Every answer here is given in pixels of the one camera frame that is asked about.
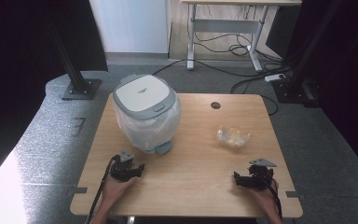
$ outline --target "desk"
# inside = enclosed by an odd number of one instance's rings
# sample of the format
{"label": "desk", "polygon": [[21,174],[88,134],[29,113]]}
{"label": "desk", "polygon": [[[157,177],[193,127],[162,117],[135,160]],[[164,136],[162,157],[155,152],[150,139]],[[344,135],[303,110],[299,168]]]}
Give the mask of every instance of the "desk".
{"label": "desk", "polygon": [[[181,3],[189,4],[191,8],[190,17],[190,43],[187,49],[187,69],[194,68],[194,34],[195,32],[213,33],[236,33],[255,34],[252,45],[247,46],[249,55],[254,64],[255,71],[261,71],[260,61],[255,53],[258,39],[266,19],[269,6],[299,6],[301,0],[181,0]],[[196,19],[197,5],[246,5],[264,6],[260,20],[258,21],[232,21],[232,20],[201,20]]]}
{"label": "desk", "polygon": [[[274,178],[280,183],[279,197],[284,217],[300,217],[295,191],[269,115],[258,95],[179,94],[182,117],[165,155],[144,154],[131,146],[118,128],[110,95],[92,143],[78,187],[87,193],[75,194],[71,211],[86,216],[110,158],[121,149],[135,155],[135,166],[145,163],[138,179],[112,210],[116,216],[158,217],[262,217],[247,189],[237,187],[233,172],[248,175],[248,161],[265,158],[278,165]],[[213,109],[211,103],[221,105]],[[216,140],[220,125],[242,126],[252,134],[240,149],[224,147]]]}

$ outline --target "table hole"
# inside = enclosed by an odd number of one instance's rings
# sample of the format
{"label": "table hole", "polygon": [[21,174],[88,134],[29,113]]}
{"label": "table hole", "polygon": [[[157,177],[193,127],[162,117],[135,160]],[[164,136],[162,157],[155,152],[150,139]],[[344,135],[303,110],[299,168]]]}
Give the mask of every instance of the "table hole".
{"label": "table hole", "polygon": [[220,109],[220,104],[217,103],[217,102],[213,102],[213,103],[211,103],[211,107],[212,107],[213,109]]}

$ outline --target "gray floor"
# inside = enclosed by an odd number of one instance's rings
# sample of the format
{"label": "gray floor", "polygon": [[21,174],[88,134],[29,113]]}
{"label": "gray floor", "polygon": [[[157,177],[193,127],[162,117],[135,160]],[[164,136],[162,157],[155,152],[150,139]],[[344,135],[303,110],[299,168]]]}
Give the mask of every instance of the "gray floor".
{"label": "gray floor", "polygon": [[[49,82],[44,103],[0,168],[0,223],[84,223],[85,217],[74,216],[69,207],[108,95],[121,78],[151,74],[171,62],[120,58],[109,63],[109,72],[83,73],[102,80],[92,101],[61,100],[68,76]],[[253,73],[249,63],[209,64]],[[177,92],[229,93],[243,80],[199,64],[190,72],[184,63],[158,76]],[[276,99],[264,80],[252,82],[246,92]],[[265,103],[268,111],[275,109]],[[270,119],[304,210],[302,217],[284,222],[358,223],[358,159],[322,109],[279,104]]]}

